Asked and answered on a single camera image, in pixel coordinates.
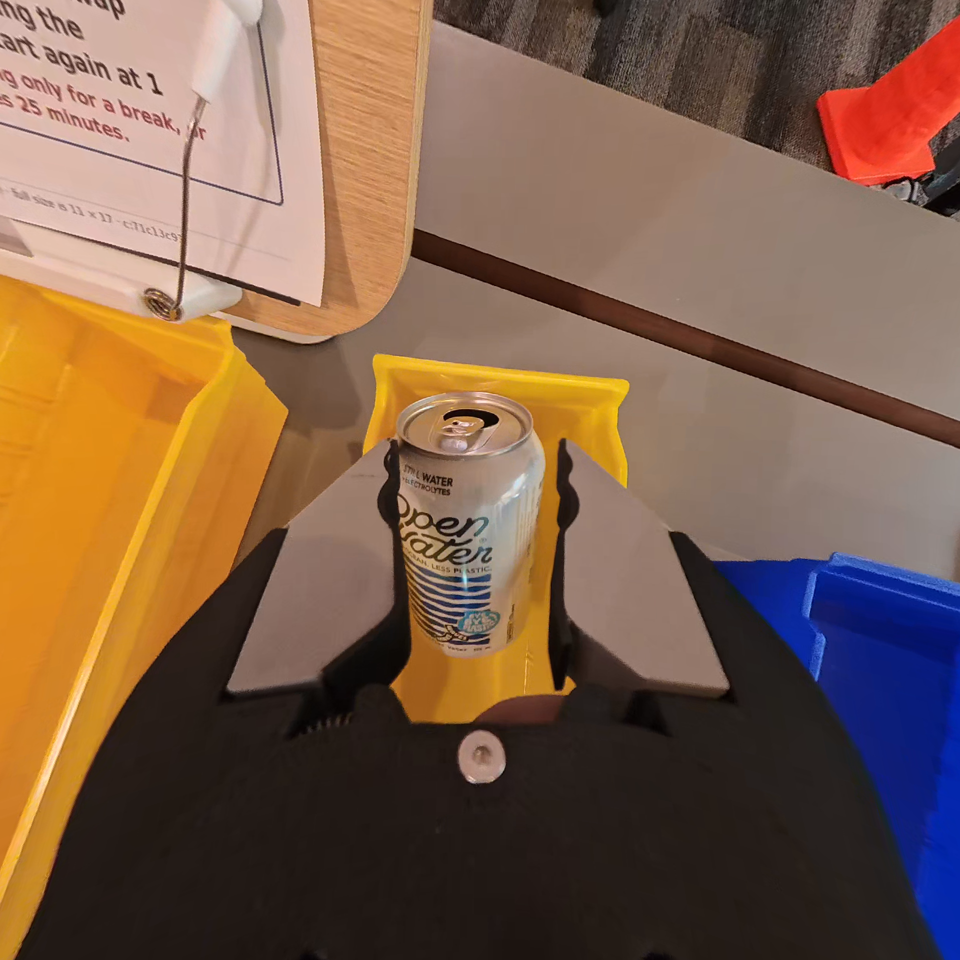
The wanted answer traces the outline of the dark floor object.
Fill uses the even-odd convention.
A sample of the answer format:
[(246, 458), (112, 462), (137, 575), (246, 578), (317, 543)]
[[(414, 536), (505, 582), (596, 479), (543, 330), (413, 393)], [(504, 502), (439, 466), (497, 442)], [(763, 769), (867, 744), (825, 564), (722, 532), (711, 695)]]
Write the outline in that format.
[(918, 178), (901, 177), (876, 187), (882, 193), (914, 207), (949, 219), (959, 219), (959, 169), (938, 174), (932, 171)]

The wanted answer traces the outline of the narrow yellow plastic bin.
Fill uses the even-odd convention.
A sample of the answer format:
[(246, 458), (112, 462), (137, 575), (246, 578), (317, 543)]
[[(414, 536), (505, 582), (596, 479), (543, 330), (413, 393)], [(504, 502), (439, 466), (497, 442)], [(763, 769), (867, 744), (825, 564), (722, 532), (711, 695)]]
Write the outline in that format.
[(456, 659), (443, 655), (412, 630), (412, 654), (392, 690), (414, 723), (438, 724), (468, 724), (501, 701), (554, 694), (548, 623), (559, 534), (559, 442), (574, 442), (626, 487), (628, 460), (618, 432), (618, 411), (629, 383), (388, 354), (376, 354), (372, 369), (376, 390), (364, 453), (396, 435), (397, 420), (411, 403), (463, 390), (498, 394), (526, 407), (547, 460), (534, 542), (532, 602), (522, 632), (504, 652)]

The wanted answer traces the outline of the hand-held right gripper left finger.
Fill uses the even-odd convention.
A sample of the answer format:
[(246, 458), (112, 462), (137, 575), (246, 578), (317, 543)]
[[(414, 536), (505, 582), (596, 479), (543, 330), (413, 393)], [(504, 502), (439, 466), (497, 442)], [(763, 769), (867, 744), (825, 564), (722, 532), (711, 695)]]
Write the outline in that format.
[(286, 527), (229, 692), (389, 686), (411, 626), (398, 445), (379, 442)]

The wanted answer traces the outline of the large blue plastic bin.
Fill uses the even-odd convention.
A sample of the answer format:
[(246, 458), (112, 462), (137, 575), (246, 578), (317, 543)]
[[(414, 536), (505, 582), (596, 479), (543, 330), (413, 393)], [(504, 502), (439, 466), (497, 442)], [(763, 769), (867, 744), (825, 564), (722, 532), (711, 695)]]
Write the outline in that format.
[(959, 585), (868, 558), (721, 560), (858, 749), (919, 909), (959, 957)]

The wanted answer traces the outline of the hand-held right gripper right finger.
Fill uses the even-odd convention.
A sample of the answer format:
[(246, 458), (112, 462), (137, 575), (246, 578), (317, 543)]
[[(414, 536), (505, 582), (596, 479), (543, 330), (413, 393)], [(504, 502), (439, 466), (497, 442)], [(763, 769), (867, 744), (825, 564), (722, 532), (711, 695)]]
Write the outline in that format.
[(666, 525), (573, 440), (558, 444), (549, 666), (608, 690), (724, 695), (730, 682)]

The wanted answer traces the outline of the pale blue aluminium drink can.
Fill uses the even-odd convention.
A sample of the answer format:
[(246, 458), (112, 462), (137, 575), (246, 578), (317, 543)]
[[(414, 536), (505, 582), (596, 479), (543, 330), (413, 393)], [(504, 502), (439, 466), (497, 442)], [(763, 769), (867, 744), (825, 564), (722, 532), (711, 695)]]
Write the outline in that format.
[(532, 596), (546, 477), (532, 414), (503, 395), (450, 391), (406, 407), (396, 440), (414, 627), (451, 659), (498, 653)]

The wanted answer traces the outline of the printed instruction sheet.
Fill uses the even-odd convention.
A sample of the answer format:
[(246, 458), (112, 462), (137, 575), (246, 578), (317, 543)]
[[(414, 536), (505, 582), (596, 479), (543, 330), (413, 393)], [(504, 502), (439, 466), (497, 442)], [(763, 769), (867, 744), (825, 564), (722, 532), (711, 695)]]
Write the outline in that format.
[[(210, 2), (1, 3), (2, 216), (175, 261)], [(204, 109), (187, 264), (320, 306), (325, 204), (309, 3), (263, 2)]]

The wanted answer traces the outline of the plain orange traffic cone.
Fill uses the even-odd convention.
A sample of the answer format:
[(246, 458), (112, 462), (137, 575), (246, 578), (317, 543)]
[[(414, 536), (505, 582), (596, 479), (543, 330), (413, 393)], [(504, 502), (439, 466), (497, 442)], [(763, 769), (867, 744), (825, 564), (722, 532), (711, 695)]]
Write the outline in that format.
[(865, 87), (816, 102), (832, 171), (861, 186), (930, 174), (930, 142), (959, 113), (959, 18)]

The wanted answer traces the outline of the wide yellow plastic bin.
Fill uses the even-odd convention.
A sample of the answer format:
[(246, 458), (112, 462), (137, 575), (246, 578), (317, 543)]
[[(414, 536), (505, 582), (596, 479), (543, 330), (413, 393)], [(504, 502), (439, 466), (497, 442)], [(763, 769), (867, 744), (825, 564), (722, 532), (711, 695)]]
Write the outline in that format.
[(226, 579), (287, 410), (231, 325), (2, 278), (2, 958), (108, 728)]

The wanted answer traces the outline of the white stand ledge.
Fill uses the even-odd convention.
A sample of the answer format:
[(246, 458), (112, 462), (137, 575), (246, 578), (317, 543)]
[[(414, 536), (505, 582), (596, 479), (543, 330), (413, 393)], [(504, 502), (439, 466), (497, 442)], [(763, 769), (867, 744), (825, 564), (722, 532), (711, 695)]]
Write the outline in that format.
[(1, 218), (1, 275), (127, 314), (183, 323), (221, 313), (239, 287), (111, 246)]

